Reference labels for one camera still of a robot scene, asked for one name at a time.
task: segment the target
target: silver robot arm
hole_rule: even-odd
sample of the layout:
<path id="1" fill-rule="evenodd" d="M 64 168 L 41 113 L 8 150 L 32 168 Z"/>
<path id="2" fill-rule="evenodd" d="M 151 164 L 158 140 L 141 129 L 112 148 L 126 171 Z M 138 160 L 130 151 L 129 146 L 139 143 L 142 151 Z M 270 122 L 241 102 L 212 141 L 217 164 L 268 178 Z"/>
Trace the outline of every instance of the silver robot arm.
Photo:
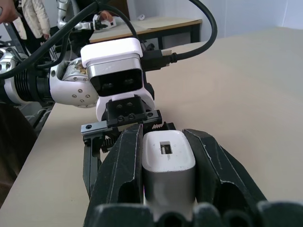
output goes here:
<path id="1" fill-rule="evenodd" d="M 67 23 L 66 18 L 69 16 L 69 7 L 72 7 L 73 13 L 73 15 L 70 15 L 70 18 L 77 15 L 80 11 L 76 0 L 58 0 L 57 26 L 59 29 L 61 29 Z M 74 28 L 77 30 L 93 30 L 94 26 L 92 25 L 93 22 L 79 22 Z"/>
<path id="2" fill-rule="evenodd" d="M 0 49 L 0 74 L 19 64 L 15 53 Z M 81 58 L 62 61 L 49 70 L 29 67 L 24 72 L 6 80 L 0 80 L 0 103 L 14 106 L 28 102 L 56 102 L 81 108 L 94 107 L 98 94 L 89 82 Z"/>

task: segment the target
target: table leg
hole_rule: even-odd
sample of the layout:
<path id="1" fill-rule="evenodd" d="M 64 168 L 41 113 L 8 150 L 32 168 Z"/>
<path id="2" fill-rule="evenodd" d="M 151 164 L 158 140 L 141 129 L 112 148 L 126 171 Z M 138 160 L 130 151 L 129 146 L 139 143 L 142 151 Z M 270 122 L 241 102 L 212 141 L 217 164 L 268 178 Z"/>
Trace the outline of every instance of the table leg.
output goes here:
<path id="1" fill-rule="evenodd" d="M 190 42 L 191 43 L 198 43 L 200 42 L 200 24 L 198 25 L 192 25 L 191 26 L 191 32 L 190 32 Z"/>
<path id="2" fill-rule="evenodd" d="M 158 45 L 159 45 L 159 50 L 163 50 L 163 37 L 158 37 Z"/>

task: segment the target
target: wooden table edge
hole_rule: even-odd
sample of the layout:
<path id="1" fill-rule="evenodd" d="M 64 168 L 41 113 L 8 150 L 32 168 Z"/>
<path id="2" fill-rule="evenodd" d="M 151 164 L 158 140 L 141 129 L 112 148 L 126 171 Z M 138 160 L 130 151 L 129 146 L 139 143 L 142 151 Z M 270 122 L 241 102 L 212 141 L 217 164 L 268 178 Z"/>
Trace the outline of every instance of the wooden table edge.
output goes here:
<path id="1" fill-rule="evenodd" d="M 163 30 L 166 30 L 166 29 L 173 29 L 173 28 L 178 28 L 178 27 L 198 25 L 198 24 L 202 24 L 202 22 L 203 22 L 202 19 L 199 19 L 199 20 L 194 20 L 194 21 L 190 21 L 190 22 L 180 23 L 180 24 L 176 24 L 176 25 L 169 25 L 169 26 L 164 26 L 164 27 L 146 29 L 146 30 L 137 32 L 137 34 L 141 35 L 141 34 L 147 34 L 147 33 L 151 33 L 151 32 L 163 31 Z M 89 42 L 91 44 L 93 44 L 93 43 L 99 43 L 99 42 L 102 42 L 102 41 L 109 41 L 109 40 L 113 40 L 113 39 L 119 39 L 119 38 L 123 38 L 123 37 L 129 37 L 129 36 L 132 36 L 131 32 L 129 32 L 127 34 L 115 35 L 115 36 L 106 37 L 106 38 L 94 39 L 94 40 L 90 40 Z"/>

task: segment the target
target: black cable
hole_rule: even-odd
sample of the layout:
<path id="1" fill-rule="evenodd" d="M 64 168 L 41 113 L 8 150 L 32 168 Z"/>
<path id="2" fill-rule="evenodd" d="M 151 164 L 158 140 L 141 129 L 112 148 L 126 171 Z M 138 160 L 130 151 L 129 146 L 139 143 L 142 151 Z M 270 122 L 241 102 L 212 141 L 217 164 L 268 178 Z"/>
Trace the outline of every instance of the black cable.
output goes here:
<path id="1" fill-rule="evenodd" d="M 60 53 L 60 56 L 57 60 L 53 61 L 53 62 L 49 62 L 49 63 L 46 63 L 46 64 L 43 64 L 43 65 L 37 65 L 36 66 L 36 69 L 39 69 L 39 70 L 42 70 L 42 69 L 47 69 L 47 68 L 50 68 L 52 66 L 55 66 L 55 65 L 58 65 L 60 64 L 65 55 L 66 55 L 66 51 L 67 51 L 67 46 L 68 46 L 68 39 L 70 37 L 70 33 L 68 33 L 64 38 L 63 38 L 63 41 L 62 41 L 62 48 L 61 48 L 61 53 Z"/>
<path id="2" fill-rule="evenodd" d="M 177 62 L 178 60 L 183 60 L 183 59 L 197 56 L 197 55 L 203 53 L 204 51 L 208 50 L 212 46 L 212 44 L 215 42 L 218 31 L 217 31 L 217 24 L 216 24 L 216 21 L 212 15 L 212 13 L 199 0 L 189 0 L 189 1 L 192 2 L 194 5 L 196 5 L 206 15 L 206 17 L 210 21 L 210 24 L 212 27 L 211 37 L 203 46 L 201 46 L 193 51 L 189 51 L 189 52 L 181 53 L 181 54 L 173 53 L 170 56 L 163 57 L 163 62 L 166 61 L 168 58 L 169 58 L 170 62 Z M 36 52 L 34 52 L 31 56 L 29 56 L 25 61 L 23 61 L 21 64 L 19 64 L 17 67 L 13 68 L 12 70 L 10 70 L 6 73 L 0 74 L 0 79 L 11 78 L 11 77 L 21 73 L 22 71 L 24 71 L 28 66 L 34 64 L 53 45 L 55 45 L 58 42 L 58 40 L 60 40 L 65 35 L 67 35 L 80 21 L 82 21 L 84 18 L 86 18 L 88 15 L 90 15 L 94 12 L 104 10 L 103 7 L 105 6 L 104 4 L 106 2 L 108 2 L 108 0 L 96 0 L 95 2 L 91 3 L 84 10 L 82 10 L 75 17 L 73 17 L 62 29 L 60 29 L 57 33 L 55 33 L 54 36 L 52 36 L 48 41 L 46 41 Z M 107 6 L 107 9 L 109 11 L 118 12 L 119 13 L 118 15 L 120 15 L 121 18 L 124 18 L 125 23 L 130 27 L 133 35 L 136 38 L 138 37 L 134 27 L 131 25 L 131 23 L 128 19 L 125 19 L 126 16 L 121 11 L 119 11 L 115 8 L 109 9 L 109 6 Z"/>
<path id="3" fill-rule="evenodd" d="M 139 37 L 138 37 L 138 35 L 137 35 L 137 32 L 136 32 L 134 26 L 133 26 L 132 23 L 129 21 L 129 19 L 127 18 L 127 16 L 124 15 L 123 12 L 121 12 L 120 10 L 118 10 L 118 9 L 115 8 L 115 7 L 108 6 L 108 5 L 104 5 L 104 6 L 102 7 L 102 9 L 117 14 L 117 15 L 126 23 L 126 25 L 129 27 L 129 29 L 131 30 L 131 32 L 132 32 L 132 34 L 133 34 L 133 37 L 139 40 Z"/>
<path id="4" fill-rule="evenodd" d="M 17 58 L 19 63 L 21 63 L 23 61 L 22 58 L 20 57 L 18 51 L 16 51 L 14 48 L 12 48 L 12 47 L 6 48 L 6 51 L 12 52 L 14 54 L 14 56 Z"/>
<path id="5" fill-rule="evenodd" d="M 207 17 L 207 19 L 210 22 L 210 25 L 212 27 L 212 34 L 210 36 L 210 39 L 201 47 L 186 52 L 186 53 L 180 53 L 176 55 L 176 60 L 184 60 L 184 59 L 188 59 L 188 58 L 192 58 L 195 57 L 205 51 L 207 51 L 215 42 L 217 34 L 218 34 L 218 27 L 217 27 L 217 23 L 215 18 L 213 17 L 212 13 L 208 10 L 208 8 L 199 0 L 189 0 L 190 2 L 192 2 L 195 6 L 197 6 Z"/>
<path id="6" fill-rule="evenodd" d="M 44 54 L 58 42 L 58 40 L 67 35 L 80 21 L 97 11 L 98 4 L 96 2 L 91 3 L 84 10 L 73 17 L 65 26 L 63 26 L 63 28 L 61 28 L 52 37 L 50 37 L 37 51 L 30 55 L 21 64 L 8 72 L 0 74 L 0 79 L 8 79 L 23 72 L 27 67 L 34 64 L 37 60 L 43 57 Z"/>

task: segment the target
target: white wall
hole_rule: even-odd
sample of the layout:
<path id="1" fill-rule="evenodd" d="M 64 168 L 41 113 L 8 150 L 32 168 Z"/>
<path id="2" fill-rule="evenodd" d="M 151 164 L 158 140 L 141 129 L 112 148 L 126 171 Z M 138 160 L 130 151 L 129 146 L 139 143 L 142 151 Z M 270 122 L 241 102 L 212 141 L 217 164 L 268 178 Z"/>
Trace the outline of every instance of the white wall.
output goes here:
<path id="1" fill-rule="evenodd" d="M 51 27 L 57 26 L 57 0 L 43 0 Z"/>
<path id="2" fill-rule="evenodd" d="M 283 26 L 303 29 L 303 0 L 288 0 Z"/>
<path id="3" fill-rule="evenodd" d="M 201 39 L 211 33 L 205 15 L 188 0 L 132 0 L 137 15 L 147 17 L 185 17 L 203 19 Z M 214 15 L 218 38 L 238 35 L 269 27 L 282 26 L 288 1 L 302 0 L 201 0 Z"/>
<path id="4" fill-rule="evenodd" d="M 130 19 L 136 20 L 138 16 L 136 12 L 135 0 L 127 0 L 127 5 Z"/>

